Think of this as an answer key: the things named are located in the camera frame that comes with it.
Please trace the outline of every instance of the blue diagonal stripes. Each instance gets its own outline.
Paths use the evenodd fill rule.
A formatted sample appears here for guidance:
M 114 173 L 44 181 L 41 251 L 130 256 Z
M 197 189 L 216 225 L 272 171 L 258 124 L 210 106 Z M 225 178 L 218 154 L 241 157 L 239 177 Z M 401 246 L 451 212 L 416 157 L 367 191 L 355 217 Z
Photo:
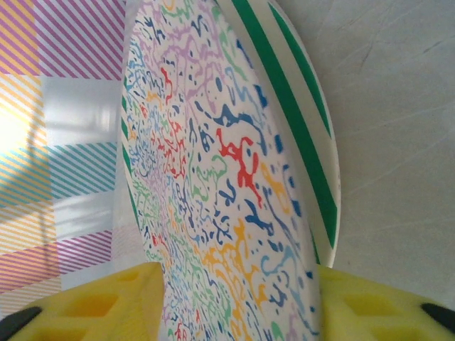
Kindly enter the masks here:
M 47 147 L 55 199 L 114 190 L 117 144 Z
M 0 207 L 51 199 L 47 155 L 39 148 L 18 148 L 0 154 Z

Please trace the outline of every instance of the patterned frisbee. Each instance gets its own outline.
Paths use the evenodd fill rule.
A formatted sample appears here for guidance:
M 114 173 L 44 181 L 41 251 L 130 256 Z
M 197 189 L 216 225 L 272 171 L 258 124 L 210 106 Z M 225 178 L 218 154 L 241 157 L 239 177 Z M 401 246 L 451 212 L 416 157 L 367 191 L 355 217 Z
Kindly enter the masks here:
M 304 44 L 275 0 L 218 2 L 282 124 L 302 184 L 317 262 L 333 266 L 340 229 L 338 152 L 325 97 Z
M 122 143 L 170 340 L 315 340 L 319 283 L 289 136 L 212 0 L 145 1 Z

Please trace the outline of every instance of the plaid cloth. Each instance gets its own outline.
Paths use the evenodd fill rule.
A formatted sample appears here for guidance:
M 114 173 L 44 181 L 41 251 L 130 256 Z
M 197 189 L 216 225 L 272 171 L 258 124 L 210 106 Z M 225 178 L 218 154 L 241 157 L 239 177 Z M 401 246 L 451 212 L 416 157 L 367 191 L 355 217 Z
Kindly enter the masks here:
M 138 250 L 114 194 L 128 8 L 0 1 L 0 318 Z

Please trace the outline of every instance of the gray floor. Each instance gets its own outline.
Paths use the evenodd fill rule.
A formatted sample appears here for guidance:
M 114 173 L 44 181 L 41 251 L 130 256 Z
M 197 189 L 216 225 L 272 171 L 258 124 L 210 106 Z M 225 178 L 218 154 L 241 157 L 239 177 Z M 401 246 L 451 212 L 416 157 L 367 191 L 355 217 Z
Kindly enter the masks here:
M 341 165 L 335 267 L 455 308 L 455 6 L 277 0 L 318 73 Z

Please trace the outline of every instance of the yellow foam block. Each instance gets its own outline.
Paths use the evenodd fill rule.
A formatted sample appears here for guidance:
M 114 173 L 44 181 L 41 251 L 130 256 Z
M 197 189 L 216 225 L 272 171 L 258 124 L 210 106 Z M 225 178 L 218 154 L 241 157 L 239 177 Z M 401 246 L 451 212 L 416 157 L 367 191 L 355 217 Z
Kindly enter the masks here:
M 145 263 L 31 303 L 43 311 L 10 341 L 157 340 L 164 281 Z
M 350 274 L 319 267 L 325 341 L 454 341 L 421 308 L 434 303 Z

